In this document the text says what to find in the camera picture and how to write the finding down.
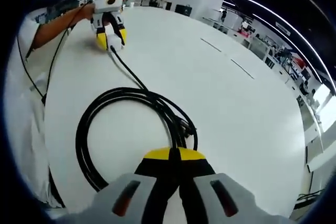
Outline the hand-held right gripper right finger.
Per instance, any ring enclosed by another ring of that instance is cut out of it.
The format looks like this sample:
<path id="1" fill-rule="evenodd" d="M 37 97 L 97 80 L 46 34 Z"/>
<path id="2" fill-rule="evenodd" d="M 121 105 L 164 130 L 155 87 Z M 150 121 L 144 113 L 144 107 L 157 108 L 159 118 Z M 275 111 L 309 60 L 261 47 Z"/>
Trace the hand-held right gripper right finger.
<path id="1" fill-rule="evenodd" d="M 265 223 L 255 196 L 224 173 L 216 173 L 205 156 L 178 149 L 180 197 L 188 223 Z"/>

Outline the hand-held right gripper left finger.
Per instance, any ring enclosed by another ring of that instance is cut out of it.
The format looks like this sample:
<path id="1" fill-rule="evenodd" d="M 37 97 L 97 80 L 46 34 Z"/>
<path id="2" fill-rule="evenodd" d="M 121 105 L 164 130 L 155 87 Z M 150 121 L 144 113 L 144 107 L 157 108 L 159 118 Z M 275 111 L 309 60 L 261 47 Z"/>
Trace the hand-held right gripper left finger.
<path id="1" fill-rule="evenodd" d="M 180 162 L 177 147 L 149 151 L 134 173 L 121 175 L 95 196 L 91 217 L 98 223 L 162 223 L 178 187 Z"/>

